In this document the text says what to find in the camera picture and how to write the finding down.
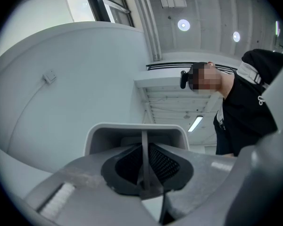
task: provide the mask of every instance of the black hair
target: black hair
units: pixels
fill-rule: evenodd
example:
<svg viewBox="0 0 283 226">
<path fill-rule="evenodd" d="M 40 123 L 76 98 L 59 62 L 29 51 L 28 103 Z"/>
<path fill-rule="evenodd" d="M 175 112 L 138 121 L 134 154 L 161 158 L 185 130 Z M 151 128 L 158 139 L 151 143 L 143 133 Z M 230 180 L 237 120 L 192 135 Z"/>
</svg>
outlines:
<svg viewBox="0 0 283 226">
<path fill-rule="evenodd" d="M 199 76 L 199 69 L 204 69 L 207 63 L 197 62 L 194 63 L 189 71 L 188 83 L 191 90 L 199 90 L 199 84 L 195 83 L 196 78 Z"/>
</svg>

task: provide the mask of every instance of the curved white wall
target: curved white wall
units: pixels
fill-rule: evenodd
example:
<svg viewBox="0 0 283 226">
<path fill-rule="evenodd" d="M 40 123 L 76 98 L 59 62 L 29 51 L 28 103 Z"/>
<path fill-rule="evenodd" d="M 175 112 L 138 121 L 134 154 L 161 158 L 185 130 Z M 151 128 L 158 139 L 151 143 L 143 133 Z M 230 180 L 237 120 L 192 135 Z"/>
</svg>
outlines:
<svg viewBox="0 0 283 226">
<path fill-rule="evenodd" d="M 0 182 L 8 193 L 24 199 L 51 173 L 30 167 L 0 150 Z"/>
<path fill-rule="evenodd" d="M 28 36 L 60 24 L 72 23 L 67 0 L 24 0 L 0 33 L 0 56 Z"/>
<path fill-rule="evenodd" d="M 0 57 L 0 148 L 54 172 L 83 155 L 94 124 L 142 123 L 133 76 L 149 62 L 144 34 L 121 24 L 64 24 L 20 41 Z M 57 79 L 42 86 L 50 69 Z"/>
</svg>

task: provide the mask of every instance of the concrete ceiling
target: concrete ceiling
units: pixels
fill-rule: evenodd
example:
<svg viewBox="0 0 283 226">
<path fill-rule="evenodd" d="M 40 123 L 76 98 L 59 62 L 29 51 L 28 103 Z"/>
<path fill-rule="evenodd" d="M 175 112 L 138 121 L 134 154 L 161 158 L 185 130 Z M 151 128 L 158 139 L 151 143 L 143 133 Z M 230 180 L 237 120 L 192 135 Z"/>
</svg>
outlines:
<svg viewBox="0 0 283 226">
<path fill-rule="evenodd" d="M 160 0 L 150 2 L 163 53 L 204 50 L 241 58 L 255 48 L 282 51 L 274 41 L 280 18 L 266 0 L 186 0 L 186 8 L 162 8 Z M 190 30 L 178 29 L 180 19 L 190 22 Z M 234 31 L 240 33 L 238 43 Z M 283 45 L 283 24 L 279 41 Z"/>
</svg>

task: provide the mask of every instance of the light fixture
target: light fixture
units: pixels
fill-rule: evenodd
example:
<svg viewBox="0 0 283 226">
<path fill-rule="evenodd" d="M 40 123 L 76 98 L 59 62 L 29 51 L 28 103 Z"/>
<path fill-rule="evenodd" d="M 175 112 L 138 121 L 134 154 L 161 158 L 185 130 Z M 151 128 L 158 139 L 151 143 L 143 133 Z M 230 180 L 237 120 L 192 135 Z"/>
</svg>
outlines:
<svg viewBox="0 0 283 226">
<path fill-rule="evenodd" d="M 184 119 L 189 119 L 191 116 L 189 115 L 189 112 L 186 111 L 185 116 L 183 117 Z"/>
<path fill-rule="evenodd" d="M 240 40 L 240 34 L 238 32 L 233 33 L 233 39 L 235 42 L 239 42 Z"/>
<path fill-rule="evenodd" d="M 196 117 L 196 120 L 194 121 L 194 123 L 191 125 L 190 129 L 188 130 L 188 132 L 192 132 L 194 131 L 194 129 L 198 126 L 198 124 L 201 122 L 201 120 L 203 119 L 202 115 L 198 115 Z"/>
<path fill-rule="evenodd" d="M 279 37 L 280 35 L 280 26 L 279 26 L 279 21 L 275 22 L 275 34 L 277 35 L 277 37 Z"/>
<path fill-rule="evenodd" d="M 179 20 L 177 25 L 181 31 L 188 31 L 190 29 L 190 23 L 185 19 Z"/>
</svg>

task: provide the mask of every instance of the man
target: man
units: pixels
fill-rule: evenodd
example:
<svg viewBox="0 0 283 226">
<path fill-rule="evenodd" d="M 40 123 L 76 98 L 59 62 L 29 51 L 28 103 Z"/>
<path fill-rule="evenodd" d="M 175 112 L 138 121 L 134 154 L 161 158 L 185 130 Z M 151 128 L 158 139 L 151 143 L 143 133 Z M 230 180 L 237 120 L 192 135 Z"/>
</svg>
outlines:
<svg viewBox="0 0 283 226">
<path fill-rule="evenodd" d="M 214 118 L 216 154 L 238 156 L 243 147 L 277 130 L 261 95 L 282 67 L 283 54 L 262 49 L 246 52 L 234 74 L 220 72 L 212 62 L 192 65 L 188 73 L 190 89 L 202 94 L 218 91 L 223 96 Z"/>
</svg>

